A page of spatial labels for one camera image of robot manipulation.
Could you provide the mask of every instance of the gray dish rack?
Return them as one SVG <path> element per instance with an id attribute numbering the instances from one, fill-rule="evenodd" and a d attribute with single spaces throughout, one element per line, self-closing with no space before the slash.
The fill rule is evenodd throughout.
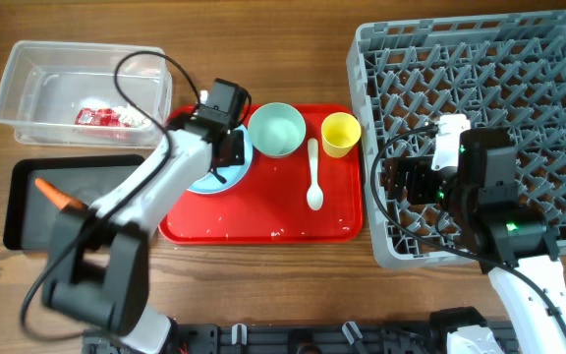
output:
<path id="1" fill-rule="evenodd" d="M 388 139 L 454 113 L 466 114 L 474 127 L 508 129 L 518 149 L 521 201 L 558 228 L 566 255 L 566 10 L 365 24 L 346 63 L 353 111 L 364 130 L 366 207 L 380 266 L 469 262 L 403 235 L 370 195 L 370 183 L 379 182 L 381 201 L 401 224 L 438 244 L 459 245 L 460 230 L 448 219 L 440 229 L 456 242 L 434 231 L 436 205 L 386 200 L 385 170 L 369 171 Z M 433 151 L 432 140 L 410 137 L 389 147 L 380 165 Z"/>

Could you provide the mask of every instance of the green light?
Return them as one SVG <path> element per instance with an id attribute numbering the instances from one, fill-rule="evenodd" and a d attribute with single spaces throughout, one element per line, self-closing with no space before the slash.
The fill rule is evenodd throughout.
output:
<path id="1" fill-rule="evenodd" d="M 514 230 L 519 229 L 519 227 L 517 226 L 517 224 L 514 223 L 514 222 L 508 222 L 508 223 L 506 224 L 506 228 L 508 229 L 508 231 L 514 231 Z"/>

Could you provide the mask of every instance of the plastic container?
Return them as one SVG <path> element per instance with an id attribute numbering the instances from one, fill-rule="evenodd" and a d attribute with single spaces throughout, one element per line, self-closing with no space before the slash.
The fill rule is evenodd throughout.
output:
<path id="1" fill-rule="evenodd" d="M 160 132 L 76 125 L 83 109 L 115 109 L 127 103 L 113 85 L 115 66 L 129 53 L 160 48 L 132 45 L 20 41 L 12 49 L 0 84 L 0 123 L 23 144 L 154 148 Z M 169 114 L 172 79 L 164 60 L 132 58 L 119 78 L 124 92 L 155 119 Z"/>
<path id="2" fill-rule="evenodd" d="M 453 247 L 433 230 L 436 205 L 387 200 L 386 171 L 369 175 L 388 139 L 453 113 L 466 114 L 473 127 L 508 129 L 518 151 L 520 200 L 539 208 L 558 229 L 557 243 L 566 255 L 566 11 L 361 25 L 347 71 L 353 111 L 364 130 L 366 203 L 374 257 L 381 266 L 469 262 L 400 233 L 370 194 L 370 183 L 381 181 L 379 197 L 401 224 Z M 389 147 L 384 157 L 433 151 L 433 140 L 410 137 Z M 450 238 L 459 237 L 460 230 L 446 219 L 440 228 Z"/>

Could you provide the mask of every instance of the yellow cup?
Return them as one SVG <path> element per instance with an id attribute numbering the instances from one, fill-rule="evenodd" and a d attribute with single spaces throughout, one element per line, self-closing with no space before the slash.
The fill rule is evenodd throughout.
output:
<path id="1" fill-rule="evenodd" d="M 324 152 L 335 158 L 346 155 L 362 135 L 360 122 L 344 112 L 333 113 L 326 117 L 320 131 Z"/>

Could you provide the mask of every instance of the orange carrot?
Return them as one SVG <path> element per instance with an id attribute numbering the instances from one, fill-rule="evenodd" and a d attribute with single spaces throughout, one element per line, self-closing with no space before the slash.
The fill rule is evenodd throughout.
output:
<path id="1" fill-rule="evenodd" d="M 36 185 L 36 188 L 38 188 L 38 190 L 49 200 L 49 202 L 53 203 L 60 210 L 67 206 L 77 209 L 86 208 L 86 205 L 84 203 L 64 192 L 59 191 L 51 183 L 45 181 L 42 178 L 36 178 L 34 180 L 34 185 Z"/>

